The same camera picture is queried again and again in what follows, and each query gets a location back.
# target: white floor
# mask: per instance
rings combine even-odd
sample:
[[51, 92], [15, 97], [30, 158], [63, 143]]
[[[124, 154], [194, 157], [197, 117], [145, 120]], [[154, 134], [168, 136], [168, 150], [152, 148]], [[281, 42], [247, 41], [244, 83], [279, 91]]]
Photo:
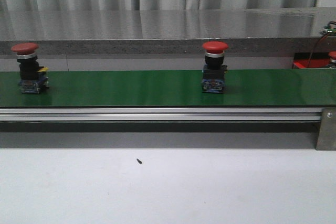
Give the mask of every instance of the white floor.
[[335, 223], [335, 161], [312, 148], [3, 148], [0, 223]]

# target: stainless steel countertop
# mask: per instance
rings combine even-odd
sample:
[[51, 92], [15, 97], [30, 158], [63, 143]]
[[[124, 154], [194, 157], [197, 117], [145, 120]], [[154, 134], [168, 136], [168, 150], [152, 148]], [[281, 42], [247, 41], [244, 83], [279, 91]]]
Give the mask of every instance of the stainless steel countertop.
[[307, 52], [331, 20], [336, 8], [0, 12], [0, 54], [21, 41], [39, 43], [40, 54], [200, 53], [209, 39], [229, 52]]

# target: wire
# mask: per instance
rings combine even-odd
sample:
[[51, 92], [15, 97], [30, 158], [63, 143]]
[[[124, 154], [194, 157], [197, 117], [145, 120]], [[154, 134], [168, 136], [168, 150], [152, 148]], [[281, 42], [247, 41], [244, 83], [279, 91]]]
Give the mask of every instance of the wire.
[[331, 35], [331, 33], [326, 33], [318, 41], [316, 41], [315, 45], [313, 46], [312, 51], [310, 52], [307, 68], [309, 68], [309, 66], [310, 66], [311, 57], [313, 56], [313, 53], [315, 51], [315, 47], [318, 45], [318, 43], [320, 43], [321, 41], [323, 41], [324, 39], [326, 39], [329, 35]]

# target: green conveyor belt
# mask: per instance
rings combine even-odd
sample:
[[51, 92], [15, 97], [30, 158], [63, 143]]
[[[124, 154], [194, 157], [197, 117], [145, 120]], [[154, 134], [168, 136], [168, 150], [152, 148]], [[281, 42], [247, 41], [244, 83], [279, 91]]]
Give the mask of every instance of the green conveyor belt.
[[50, 89], [21, 94], [0, 72], [0, 107], [335, 106], [336, 70], [230, 70], [224, 94], [202, 93], [201, 71], [48, 72]]

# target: red button cap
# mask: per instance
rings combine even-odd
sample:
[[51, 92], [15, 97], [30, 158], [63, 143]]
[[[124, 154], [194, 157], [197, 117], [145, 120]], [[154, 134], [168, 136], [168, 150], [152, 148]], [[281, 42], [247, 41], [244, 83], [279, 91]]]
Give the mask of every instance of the red button cap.
[[11, 50], [18, 55], [30, 55], [38, 48], [38, 44], [35, 43], [22, 43], [12, 46]]
[[331, 58], [333, 58], [334, 60], [336, 60], [336, 51], [331, 51], [328, 54]]
[[229, 46], [227, 43], [220, 41], [209, 41], [203, 44], [203, 48], [210, 54], [221, 54]]

